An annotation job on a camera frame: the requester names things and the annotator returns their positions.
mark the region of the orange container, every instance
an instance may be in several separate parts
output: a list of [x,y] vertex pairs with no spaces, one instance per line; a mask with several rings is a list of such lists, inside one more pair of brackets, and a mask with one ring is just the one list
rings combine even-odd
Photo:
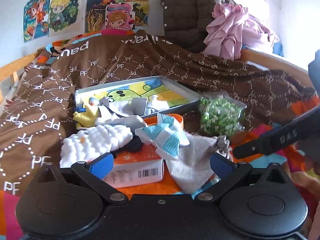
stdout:
[[[183,117],[179,114],[167,114],[169,116],[172,116],[174,117],[180,124],[181,124],[181,127],[183,129]],[[147,123],[147,125],[156,125],[158,124],[157,123],[157,117],[156,116],[153,116],[153,117],[149,117],[147,119],[144,119],[144,121]]]

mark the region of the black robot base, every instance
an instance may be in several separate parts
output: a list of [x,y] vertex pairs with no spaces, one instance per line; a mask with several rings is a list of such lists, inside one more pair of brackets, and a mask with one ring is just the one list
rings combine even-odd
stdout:
[[307,205],[279,164],[255,169],[217,154],[212,163],[230,173],[218,171],[222,179],[194,200],[190,195],[128,200],[85,162],[68,169],[46,163],[20,198],[16,216],[30,240],[305,240],[298,230]]

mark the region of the bed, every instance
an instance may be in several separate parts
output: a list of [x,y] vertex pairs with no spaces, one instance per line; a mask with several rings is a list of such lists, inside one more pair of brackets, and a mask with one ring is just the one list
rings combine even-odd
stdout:
[[[198,92],[226,90],[245,102],[249,108],[245,141],[270,130],[273,123],[287,122],[318,104],[308,73],[283,58],[244,49],[241,61],[229,61],[190,53],[142,30],[125,36],[86,34],[73,39],[59,57],[44,49],[18,59],[0,69],[0,80],[11,77],[14,83],[9,95],[2,98],[0,119],[0,183],[4,189],[0,195],[0,225],[4,229],[0,226],[0,235],[16,239],[21,234],[12,215],[14,203],[44,162],[59,165],[63,138],[76,132],[72,121],[75,89],[150,75],[164,75]],[[194,116],[185,116],[189,132],[199,124]],[[309,226],[320,198],[320,184],[305,173],[303,157],[293,147],[275,157],[278,162],[282,160],[312,211]],[[262,155],[255,155],[245,161],[262,159]],[[166,170],[162,182],[121,191],[130,196],[173,194],[180,189]]]

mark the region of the wooden bed frame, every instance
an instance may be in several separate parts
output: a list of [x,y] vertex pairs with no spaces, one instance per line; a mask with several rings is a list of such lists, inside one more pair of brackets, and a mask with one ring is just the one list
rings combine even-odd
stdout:
[[[30,55],[24,56],[20,59],[15,60],[12,63],[9,63],[0,68],[0,82],[5,80],[8,77],[11,77],[11,81],[14,84],[18,80],[17,71],[27,66],[32,60],[34,60],[37,55],[39,55],[40,50],[38,52],[32,53]],[[286,71],[295,77],[300,84],[306,87],[313,87],[312,82],[308,76],[308,71],[289,63],[285,60],[285,58],[280,56],[273,56],[266,53],[256,52],[250,49],[243,49],[241,51],[241,61],[253,62],[259,64],[263,67],[269,69],[281,69]],[[0,89],[0,103],[3,101],[3,95]]]

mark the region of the plastic bag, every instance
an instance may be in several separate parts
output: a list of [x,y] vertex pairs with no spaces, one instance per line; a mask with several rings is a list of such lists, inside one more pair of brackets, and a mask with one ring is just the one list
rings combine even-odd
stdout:
[[200,130],[211,136],[232,136],[244,129],[244,110],[247,105],[231,98],[226,91],[201,94]]

